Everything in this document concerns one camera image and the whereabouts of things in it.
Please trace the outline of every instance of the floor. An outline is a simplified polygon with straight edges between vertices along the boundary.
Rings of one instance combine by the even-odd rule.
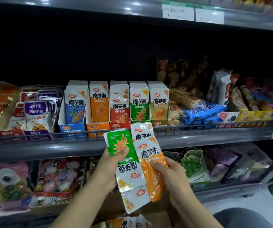
[[[232,207],[247,208],[261,214],[273,224],[273,196],[269,193],[268,189],[262,189],[252,197],[223,199],[205,203],[204,206],[212,214]]]

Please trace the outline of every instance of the person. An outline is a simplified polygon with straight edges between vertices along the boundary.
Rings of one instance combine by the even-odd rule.
[[[91,227],[105,198],[116,187],[115,172],[118,162],[123,160],[128,152],[129,149],[126,148],[110,157],[106,148],[91,180],[56,218],[50,228]],[[151,165],[163,175],[169,190],[170,203],[185,225],[188,228],[222,228],[192,192],[185,169],[170,158],[165,157],[165,160],[169,168],[156,161],[151,161]]]

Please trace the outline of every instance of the brand logo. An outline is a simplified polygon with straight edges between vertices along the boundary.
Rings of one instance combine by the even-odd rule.
[[[146,144],[139,145],[139,149],[145,149],[147,147]]]
[[[141,189],[137,192],[138,196],[142,196],[143,194],[145,194],[146,190],[145,189]]]
[[[63,126],[63,130],[70,130],[71,126]]]
[[[133,172],[130,177],[131,178],[138,178],[141,174],[139,172]]]

